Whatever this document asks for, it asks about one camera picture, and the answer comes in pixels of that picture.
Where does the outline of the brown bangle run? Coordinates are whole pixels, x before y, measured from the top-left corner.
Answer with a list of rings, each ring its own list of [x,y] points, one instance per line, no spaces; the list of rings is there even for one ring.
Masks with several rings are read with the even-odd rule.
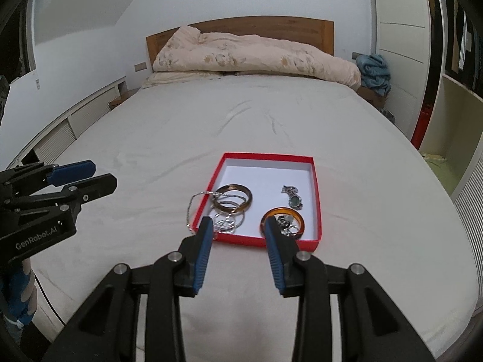
[[[239,184],[219,187],[213,194],[213,205],[221,212],[245,212],[252,204],[253,195],[249,188]]]

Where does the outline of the amber orange bangle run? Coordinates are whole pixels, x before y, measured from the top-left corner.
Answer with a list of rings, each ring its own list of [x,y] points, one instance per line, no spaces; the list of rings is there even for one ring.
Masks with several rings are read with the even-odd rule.
[[[275,218],[280,232],[299,240],[305,232],[305,221],[297,210],[288,207],[271,208],[260,221],[260,234],[264,235],[264,224],[268,218]]]

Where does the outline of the silver bangle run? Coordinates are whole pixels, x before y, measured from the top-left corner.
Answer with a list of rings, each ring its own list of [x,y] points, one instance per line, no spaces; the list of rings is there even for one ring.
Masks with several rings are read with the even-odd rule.
[[[217,212],[214,215],[214,227],[217,233],[234,234],[245,220],[244,212]]]

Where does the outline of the red jewelry box tray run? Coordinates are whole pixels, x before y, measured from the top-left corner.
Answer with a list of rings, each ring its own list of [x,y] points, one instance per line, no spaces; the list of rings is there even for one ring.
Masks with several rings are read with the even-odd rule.
[[[229,183],[239,183],[252,192],[254,198],[245,220],[235,233],[220,233],[220,243],[232,243],[263,248],[260,233],[263,215],[272,208],[282,207],[288,199],[281,190],[284,185],[299,190],[303,208],[300,214],[305,231],[297,241],[300,249],[313,252],[322,239],[322,211],[314,159],[293,154],[223,154],[207,186],[209,191]]]

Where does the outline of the low white slatted cabinet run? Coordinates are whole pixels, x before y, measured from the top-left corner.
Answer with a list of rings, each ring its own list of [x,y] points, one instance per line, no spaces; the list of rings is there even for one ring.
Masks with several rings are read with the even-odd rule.
[[[40,162],[53,164],[88,128],[110,112],[110,103],[125,89],[123,76],[80,100],[39,132],[7,168],[22,165],[30,153],[34,153]]]

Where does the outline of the wooden left nightstand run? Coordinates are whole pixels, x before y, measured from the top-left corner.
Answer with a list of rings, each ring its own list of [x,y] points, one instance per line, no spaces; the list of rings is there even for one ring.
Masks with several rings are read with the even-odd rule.
[[[135,88],[135,89],[129,90],[127,92],[122,93],[119,97],[115,98],[115,100],[110,101],[109,102],[110,110],[113,110],[114,108],[116,108],[119,105],[121,105],[122,103],[124,103],[130,97],[135,95],[139,90],[140,90],[140,88]]]

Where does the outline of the wooden nightstand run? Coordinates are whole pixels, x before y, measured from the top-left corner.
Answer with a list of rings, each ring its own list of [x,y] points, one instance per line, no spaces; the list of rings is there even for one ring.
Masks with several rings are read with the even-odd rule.
[[[359,87],[356,93],[376,109],[384,109],[387,96],[381,96],[373,89]]]
[[[115,98],[115,100],[110,101],[109,102],[110,110],[113,110],[114,108],[116,108],[119,105],[121,105],[122,103],[124,103],[130,97],[135,95],[139,90],[140,90],[140,88],[135,88],[135,89],[129,90],[127,92],[122,93],[119,97]]]

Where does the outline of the white bed sheet mattress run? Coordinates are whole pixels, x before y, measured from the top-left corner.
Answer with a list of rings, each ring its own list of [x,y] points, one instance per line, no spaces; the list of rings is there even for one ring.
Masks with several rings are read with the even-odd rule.
[[[224,154],[308,156],[314,167],[228,164],[221,185],[241,215],[210,208],[220,226],[260,235],[260,220],[285,207],[284,186],[303,203],[305,236],[322,222],[315,255],[364,265],[434,356],[468,326],[478,299],[476,267],[453,203],[404,134],[348,87],[313,79],[224,76],[142,89],[94,123],[60,157],[90,159],[118,181],[83,207],[75,236],[34,256],[43,285],[35,323],[54,338],[117,263],[152,264],[177,248]]]

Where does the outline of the beige floral duvet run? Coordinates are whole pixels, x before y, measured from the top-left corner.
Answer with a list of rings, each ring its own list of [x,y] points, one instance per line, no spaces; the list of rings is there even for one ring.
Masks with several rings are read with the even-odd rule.
[[[300,75],[357,90],[362,76],[356,64],[295,41],[256,34],[202,32],[193,26],[146,38],[157,72],[249,72]]]

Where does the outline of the red object by wardrobe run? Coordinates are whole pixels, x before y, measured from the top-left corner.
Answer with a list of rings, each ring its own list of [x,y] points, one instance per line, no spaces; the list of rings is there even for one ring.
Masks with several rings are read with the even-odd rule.
[[[427,127],[430,121],[430,115],[432,112],[432,106],[422,106],[419,118],[414,129],[414,134],[411,139],[412,145],[418,150],[422,145],[423,138],[426,134]]]

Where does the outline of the open shelf with clothes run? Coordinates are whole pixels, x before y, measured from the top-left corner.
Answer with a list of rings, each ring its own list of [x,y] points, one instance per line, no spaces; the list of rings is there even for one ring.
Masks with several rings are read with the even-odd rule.
[[[482,41],[458,0],[435,0],[438,89],[420,146],[456,200],[482,154]]]

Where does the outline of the wooden right nightstand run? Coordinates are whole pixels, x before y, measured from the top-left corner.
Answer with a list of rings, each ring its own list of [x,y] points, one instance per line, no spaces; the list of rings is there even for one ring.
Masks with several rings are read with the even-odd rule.
[[[359,87],[356,93],[376,109],[384,109],[387,96],[381,96],[373,89]]]

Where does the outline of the blue crumpled cloth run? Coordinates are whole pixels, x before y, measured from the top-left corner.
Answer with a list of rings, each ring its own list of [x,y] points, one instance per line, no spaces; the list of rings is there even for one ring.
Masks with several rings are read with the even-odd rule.
[[[385,97],[391,91],[391,72],[380,54],[359,55],[356,65],[360,70],[362,85]]]

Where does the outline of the wooden headboard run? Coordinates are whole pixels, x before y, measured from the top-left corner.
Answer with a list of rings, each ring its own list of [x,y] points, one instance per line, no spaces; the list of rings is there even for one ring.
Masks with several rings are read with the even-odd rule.
[[[190,24],[201,33],[258,35],[304,43],[333,56],[334,22],[297,16],[239,16]]]

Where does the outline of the white wardrobe cabinet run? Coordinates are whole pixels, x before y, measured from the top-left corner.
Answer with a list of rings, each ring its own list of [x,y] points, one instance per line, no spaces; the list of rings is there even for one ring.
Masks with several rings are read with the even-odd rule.
[[[428,0],[375,0],[376,52],[391,72],[385,108],[395,125],[413,137],[427,86],[430,65]]]

